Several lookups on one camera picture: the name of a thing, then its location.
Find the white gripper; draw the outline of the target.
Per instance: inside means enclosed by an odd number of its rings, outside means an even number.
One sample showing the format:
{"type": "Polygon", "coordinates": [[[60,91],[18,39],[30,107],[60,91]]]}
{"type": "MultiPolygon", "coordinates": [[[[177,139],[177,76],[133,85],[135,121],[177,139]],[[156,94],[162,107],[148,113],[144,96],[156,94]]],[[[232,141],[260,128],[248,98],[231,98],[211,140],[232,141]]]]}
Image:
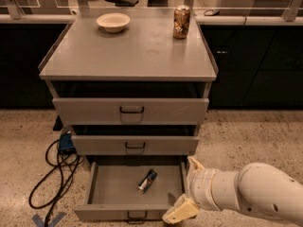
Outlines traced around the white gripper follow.
{"type": "Polygon", "coordinates": [[[175,224],[185,219],[195,217],[200,208],[206,211],[220,211],[212,194],[212,182],[219,172],[216,168],[205,168],[194,156],[188,156],[189,195],[183,194],[174,205],[164,214],[162,220],[175,224]]]}

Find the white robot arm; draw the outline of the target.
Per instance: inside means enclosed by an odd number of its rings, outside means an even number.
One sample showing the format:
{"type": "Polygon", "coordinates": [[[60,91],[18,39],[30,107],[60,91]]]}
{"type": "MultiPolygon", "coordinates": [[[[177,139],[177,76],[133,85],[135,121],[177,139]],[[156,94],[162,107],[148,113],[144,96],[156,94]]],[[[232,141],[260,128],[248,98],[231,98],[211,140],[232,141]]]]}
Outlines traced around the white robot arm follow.
{"type": "Polygon", "coordinates": [[[274,166],[252,163],[239,171],[206,168],[189,156],[188,192],[164,214],[168,224],[199,211],[231,210],[252,218],[303,226],[303,185],[274,166]]]}

